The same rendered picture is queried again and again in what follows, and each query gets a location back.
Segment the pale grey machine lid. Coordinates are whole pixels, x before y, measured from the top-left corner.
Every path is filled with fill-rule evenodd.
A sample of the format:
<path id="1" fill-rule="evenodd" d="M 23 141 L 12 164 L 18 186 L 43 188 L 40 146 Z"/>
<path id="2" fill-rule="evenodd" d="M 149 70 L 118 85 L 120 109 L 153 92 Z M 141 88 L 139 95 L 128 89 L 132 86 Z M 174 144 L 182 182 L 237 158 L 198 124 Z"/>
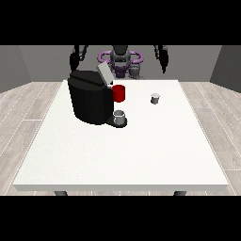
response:
<path id="1" fill-rule="evenodd" d="M 107 86 L 112 85 L 114 76 L 113 76 L 112 72 L 110 71 L 107 63 L 103 62 L 103 63 L 99 64 L 97 66 L 97 70 L 98 70 L 99 74 L 102 76 L 105 84 Z"/>

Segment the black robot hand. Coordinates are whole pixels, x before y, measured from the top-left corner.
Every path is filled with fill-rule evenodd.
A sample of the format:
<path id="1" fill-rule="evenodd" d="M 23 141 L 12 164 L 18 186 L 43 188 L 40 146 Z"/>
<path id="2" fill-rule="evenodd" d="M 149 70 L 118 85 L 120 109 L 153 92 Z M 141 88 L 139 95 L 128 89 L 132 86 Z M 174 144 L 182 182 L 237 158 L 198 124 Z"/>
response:
<path id="1" fill-rule="evenodd" d="M 77 69 L 77 67 L 79 66 L 79 62 L 80 62 L 80 54 L 79 53 L 71 53 L 70 55 L 70 67 L 71 67 L 71 71 L 75 71 Z"/>
<path id="2" fill-rule="evenodd" d="M 167 52 L 162 53 L 159 56 L 159 62 L 160 62 L 160 65 L 162 67 L 162 72 L 166 72 L 167 66 L 169 64 L 169 54 Z"/>

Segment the small grey cup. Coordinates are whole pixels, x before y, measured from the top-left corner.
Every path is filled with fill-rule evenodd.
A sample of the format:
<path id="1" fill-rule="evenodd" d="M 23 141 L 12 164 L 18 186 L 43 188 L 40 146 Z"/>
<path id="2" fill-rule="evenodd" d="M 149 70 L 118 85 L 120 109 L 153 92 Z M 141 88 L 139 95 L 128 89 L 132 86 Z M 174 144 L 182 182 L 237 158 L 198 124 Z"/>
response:
<path id="1" fill-rule="evenodd" d="M 125 122 L 125 113 L 122 110 L 115 110 L 113 112 L 113 118 L 117 125 L 122 125 Z"/>

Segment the red pod holder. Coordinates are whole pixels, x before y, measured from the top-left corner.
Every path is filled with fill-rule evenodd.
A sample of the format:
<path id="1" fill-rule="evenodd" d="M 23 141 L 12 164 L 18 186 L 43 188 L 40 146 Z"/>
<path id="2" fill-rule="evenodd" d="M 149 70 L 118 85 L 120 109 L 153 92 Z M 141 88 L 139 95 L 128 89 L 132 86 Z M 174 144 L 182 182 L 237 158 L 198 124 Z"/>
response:
<path id="1" fill-rule="evenodd" d="M 125 86 L 123 85 L 114 85 L 112 87 L 113 92 L 113 101 L 121 103 L 125 100 Z"/>

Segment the black coffee machine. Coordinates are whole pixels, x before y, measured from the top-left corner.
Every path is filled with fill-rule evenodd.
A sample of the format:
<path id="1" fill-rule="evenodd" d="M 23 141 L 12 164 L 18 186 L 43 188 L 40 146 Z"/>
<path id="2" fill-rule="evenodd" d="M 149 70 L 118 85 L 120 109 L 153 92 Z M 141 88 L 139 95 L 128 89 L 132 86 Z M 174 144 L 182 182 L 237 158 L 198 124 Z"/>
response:
<path id="1" fill-rule="evenodd" d="M 75 70 L 68 78 L 72 108 L 76 118 L 95 125 L 109 124 L 116 128 L 122 125 L 114 122 L 114 102 L 112 87 L 105 84 L 102 76 L 94 71 Z"/>

